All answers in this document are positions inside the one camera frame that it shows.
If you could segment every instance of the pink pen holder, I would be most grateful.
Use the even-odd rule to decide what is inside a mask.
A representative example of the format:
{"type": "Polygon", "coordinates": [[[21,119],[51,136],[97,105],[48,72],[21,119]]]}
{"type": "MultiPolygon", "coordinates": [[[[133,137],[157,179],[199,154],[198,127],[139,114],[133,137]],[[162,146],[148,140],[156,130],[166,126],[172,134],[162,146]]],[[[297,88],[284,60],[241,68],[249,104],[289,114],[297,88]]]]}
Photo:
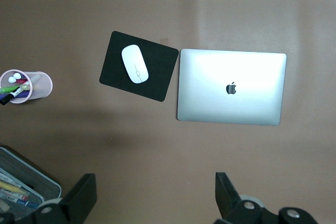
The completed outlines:
{"type": "Polygon", "coordinates": [[[29,81],[29,94],[24,98],[13,98],[11,103],[24,103],[25,101],[32,99],[44,98],[50,95],[53,90],[52,80],[49,75],[46,73],[37,71],[37,72],[23,72],[17,69],[11,69],[4,72],[0,77],[0,88],[19,86],[20,83],[10,83],[8,79],[12,77],[15,73],[20,73],[22,79],[27,79],[29,81]]]}

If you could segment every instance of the desk organizer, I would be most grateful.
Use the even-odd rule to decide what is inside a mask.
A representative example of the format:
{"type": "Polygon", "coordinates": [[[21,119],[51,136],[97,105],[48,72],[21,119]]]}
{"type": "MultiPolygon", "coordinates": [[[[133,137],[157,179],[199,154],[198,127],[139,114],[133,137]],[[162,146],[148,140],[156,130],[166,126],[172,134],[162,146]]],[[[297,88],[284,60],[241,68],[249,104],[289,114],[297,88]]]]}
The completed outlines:
{"type": "Polygon", "coordinates": [[[3,146],[0,147],[0,188],[0,213],[13,214],[15,220],[61,195],[58,183],[3,146]]]}
{"type": "Polygon", "coordinates": [[[23,72],[17,69],[11,69],[4,72],[0,77],[0,88],[12,87],[20,85],[18,83],[9,82],[9,78],[12,78],[14,74],[19,73],[23,79],[29,81],[29,93],[27,97],[24,98],[13,98],[10,100],[11,103],[24,103],[28,100],[44,98],[50,95],[53,90],[52,80],[49,75],[46,73],[37,71],[37,72],[23,72]],[[32,83],[31,79],[39,76],[35,82],[32,83]]]}

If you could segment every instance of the black mouse pad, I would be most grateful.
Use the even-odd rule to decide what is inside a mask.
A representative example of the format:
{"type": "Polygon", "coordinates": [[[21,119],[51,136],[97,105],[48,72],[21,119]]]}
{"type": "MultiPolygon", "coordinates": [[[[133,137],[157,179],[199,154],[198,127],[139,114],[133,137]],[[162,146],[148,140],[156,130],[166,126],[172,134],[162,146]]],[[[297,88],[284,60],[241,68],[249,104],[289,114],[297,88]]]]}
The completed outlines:
{"type": "Polygon", "coordinates": [[[178,55],[177,49],[114,31],[99,81],[162,102],[166,97],[178,55]],[[138,84],[131,81],[121,56],[121,51],[129,45],[140,48],[148,70],[147,81],[138,84]]]}

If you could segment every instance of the apple logo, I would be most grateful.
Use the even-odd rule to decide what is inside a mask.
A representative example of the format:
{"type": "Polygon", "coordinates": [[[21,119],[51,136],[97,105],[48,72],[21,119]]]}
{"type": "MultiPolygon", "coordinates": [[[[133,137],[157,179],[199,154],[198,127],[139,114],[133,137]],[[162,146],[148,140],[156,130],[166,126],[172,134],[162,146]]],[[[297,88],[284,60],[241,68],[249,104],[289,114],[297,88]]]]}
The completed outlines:
{"type": "Polygon", "coordinates": [[[236,93],[236,90],[235,90],[236,85],[234,85],[234,83],[235,83],[235,82],[233,82],[232,84],[226,86],[226,92],[227,92],[228,94],[235,94],[235,93],[236,93]]]}

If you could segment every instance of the computer mouse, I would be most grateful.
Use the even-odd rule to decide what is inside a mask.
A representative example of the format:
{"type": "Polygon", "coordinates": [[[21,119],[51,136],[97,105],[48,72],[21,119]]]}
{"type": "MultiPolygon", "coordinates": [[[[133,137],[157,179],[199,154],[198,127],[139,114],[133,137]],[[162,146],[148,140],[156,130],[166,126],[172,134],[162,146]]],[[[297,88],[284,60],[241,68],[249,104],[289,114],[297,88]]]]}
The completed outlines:
{"type": "Polygon", "coordinates": [[[137,45],[129,45],[121,51],[122,60],[131,81],[142,83],[149,75],[141,50],[137,45]]]}

